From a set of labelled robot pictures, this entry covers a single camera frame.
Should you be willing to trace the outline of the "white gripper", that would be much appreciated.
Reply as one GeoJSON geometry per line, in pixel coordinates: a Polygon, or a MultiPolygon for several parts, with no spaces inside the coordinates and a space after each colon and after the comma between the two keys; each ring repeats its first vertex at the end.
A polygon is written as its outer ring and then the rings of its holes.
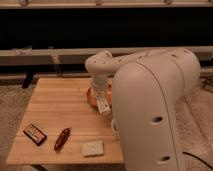
{"type": "Polygon", "coordinates": [[[111,113],[111,108],[108,102],[108,85],[92,84],[92,97],[95,99],[98,112],[102,116],[107,116],[111,113]]]}

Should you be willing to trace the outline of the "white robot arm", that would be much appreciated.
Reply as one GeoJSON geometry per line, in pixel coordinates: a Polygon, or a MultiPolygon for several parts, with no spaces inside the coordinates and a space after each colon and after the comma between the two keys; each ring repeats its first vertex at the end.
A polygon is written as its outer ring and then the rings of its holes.
{"type": "Polygon", "coordinates": [[[117,57],[101,51],[85,67],[99,112],[113,114],[126,171],[185,171],[175,105],[199,80],[196,55],[186,48],[117,57]]]}

